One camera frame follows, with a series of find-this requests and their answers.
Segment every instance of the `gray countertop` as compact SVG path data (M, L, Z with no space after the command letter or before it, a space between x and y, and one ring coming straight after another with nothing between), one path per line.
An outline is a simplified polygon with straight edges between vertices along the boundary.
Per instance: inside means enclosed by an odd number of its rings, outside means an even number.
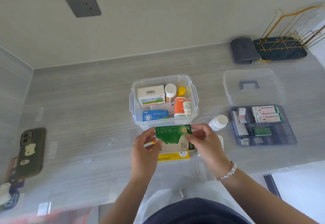
M312 55L301 60L235 65L228 44L173 50L112 60L36 69L17 133L46 127L43 171L20 189L23 198L1 217L37 214L114 202L130 177L130 153L141 129L132 121L132 82L188 74L200 99L193 123L229 116L223 74L231 69L269 68L285 87L283 105L297 145L241 148L231 123L219 134L226 155L247 173L325 160L325 70ZM158 163L148 190L182 187L213 177L196 154Z

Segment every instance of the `yellow bottle cap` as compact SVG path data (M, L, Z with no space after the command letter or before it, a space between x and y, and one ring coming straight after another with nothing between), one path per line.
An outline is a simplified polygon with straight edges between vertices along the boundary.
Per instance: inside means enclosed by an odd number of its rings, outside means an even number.
M184 96L185 95L185 92L186 92L186 89L185 87L181 86L178 88L177 90L177 96L180 97L180 96Z

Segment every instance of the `person's left hand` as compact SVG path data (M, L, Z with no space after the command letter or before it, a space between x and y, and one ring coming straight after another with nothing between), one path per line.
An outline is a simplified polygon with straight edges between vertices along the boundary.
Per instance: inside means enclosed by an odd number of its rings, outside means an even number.
M155 127L152 127L136 137L132 150L131 180L149 184L158 162L161 140L144 148L144 144L154 142Z

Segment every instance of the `pearl bracelet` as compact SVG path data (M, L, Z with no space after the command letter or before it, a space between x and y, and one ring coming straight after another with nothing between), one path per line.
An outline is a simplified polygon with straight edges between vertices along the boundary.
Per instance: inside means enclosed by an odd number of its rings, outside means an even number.
M229 178L230 175L233 175L237 169L237 165L236 163L234 163L233 161L231 161L231 164L232 164L232 168L231 170L229 171L229 173L227 173L225 176L221 177L221 178L216 178L217 181L221 181L222 179L226 179L226 178Z

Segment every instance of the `phone case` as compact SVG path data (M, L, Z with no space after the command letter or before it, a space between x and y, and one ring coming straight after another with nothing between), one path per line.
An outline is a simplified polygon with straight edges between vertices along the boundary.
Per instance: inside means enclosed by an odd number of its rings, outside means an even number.
M16 179L26 179L39 174L43 168L45 128L24 131L20 138Z

